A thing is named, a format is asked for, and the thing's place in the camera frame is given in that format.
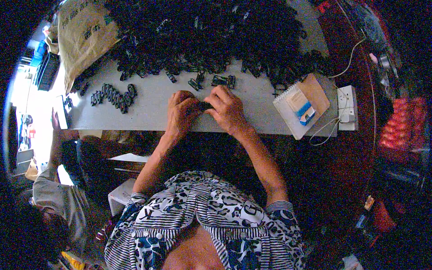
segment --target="gray cloth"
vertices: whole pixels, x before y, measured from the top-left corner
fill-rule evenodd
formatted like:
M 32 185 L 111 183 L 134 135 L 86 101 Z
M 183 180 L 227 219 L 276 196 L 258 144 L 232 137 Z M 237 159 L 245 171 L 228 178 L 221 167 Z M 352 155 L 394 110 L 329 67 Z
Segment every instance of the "gray cloth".
M 95 236 L 110 218 L 109 209 L 101 208 L 88 199 L 85 191 L 76 185 L 54 182 L 50 168 L 34 182 L 33 197 L 36 205 L 52 208 L 67 221 L 71 232 L 70 251 L 74 255 L 85 263 L 104 262 L 103 248 L 100 248 Z

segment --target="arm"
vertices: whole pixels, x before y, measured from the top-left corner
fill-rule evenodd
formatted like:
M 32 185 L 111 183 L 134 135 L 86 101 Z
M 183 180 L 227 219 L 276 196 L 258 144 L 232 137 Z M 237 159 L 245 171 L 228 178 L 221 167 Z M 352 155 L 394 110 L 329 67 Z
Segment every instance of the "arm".
M 53 180 L 54 182 L 59 182 L 57 169 L 61 165 L 61 144 L 68 140 L 79 139 L 79 134 L 77 130 L 62 130 L 58 123 L 57 113 L 54 113 L 54 108 L 52 109 L 51 121 L 53 126 L 53 139 L 51 143 L 50 160 L 48 161 L 47 179 Z
M 205 112 L 211 114 L 219 126 L 236 138 L 248 152 L 267 193 L 267 206 L 278 200 L 288 200 L 286 182 L 257 132 L 246 121 L 241 100 L 228 89 L 217 86 L 204 101 L 214 107 Z
M 168 125 L 155 151 L 135 181 L 133 192 L 152 196 L 164 183 L 164 166 L 169 153 L 186 136 L 193 121 L 200 115 L 198 100 L 189 91 L 178 91 L 168 101 Z

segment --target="brown paper bag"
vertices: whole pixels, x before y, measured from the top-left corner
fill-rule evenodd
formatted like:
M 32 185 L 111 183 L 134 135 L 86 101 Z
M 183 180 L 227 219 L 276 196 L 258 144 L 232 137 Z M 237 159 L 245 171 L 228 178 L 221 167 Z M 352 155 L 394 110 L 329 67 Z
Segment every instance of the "brown paper bag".
M 66 94 L 75 78 L 119 41 L 117 35 L 118 27 L 103 0 L 68 0 L 60 7 L 58 44 Z

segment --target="striped sleeve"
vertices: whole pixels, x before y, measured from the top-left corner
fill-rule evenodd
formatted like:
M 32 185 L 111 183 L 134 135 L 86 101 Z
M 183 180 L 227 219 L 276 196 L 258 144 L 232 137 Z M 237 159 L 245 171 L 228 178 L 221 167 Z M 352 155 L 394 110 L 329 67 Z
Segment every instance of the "striped sleeve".
M 144 194 L 132 193 L 126 204 L 105 247 L 105 262 L 111 269 L 130 269 L 129 242 L 132 240 L 132 223 L 147 200 L 148 197 Z
M 285 250 L 291 255 L 295 268 L 298 270 L 303 269 L 303 258 L 305 257 L 303 240 L 292 204 L 279 200 L 269 205 L 266 212 L 272 220 L 278 220 L 284 224 L 285 228 L 282 230 L 284 236 L 281 240 L 285 242 Z
M 267 215 L 273 220 L 280 220 L 287 227 L 297 226 L 297 219 L 294 216 L 292 203 L 279 200 L 266 208 Z

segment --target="white box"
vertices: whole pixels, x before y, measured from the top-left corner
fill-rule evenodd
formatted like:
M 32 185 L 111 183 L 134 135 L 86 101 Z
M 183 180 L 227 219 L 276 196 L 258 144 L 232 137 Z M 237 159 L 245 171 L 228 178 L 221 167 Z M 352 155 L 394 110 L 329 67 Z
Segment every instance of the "white box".
M 108 194 L 108 202 L 112 216 L 115 216 L 116 214 L 123 211 L 125 205 L 130 199 L 130 196 L 132 195 L 134 184 L 135 179 L 131 178 Z

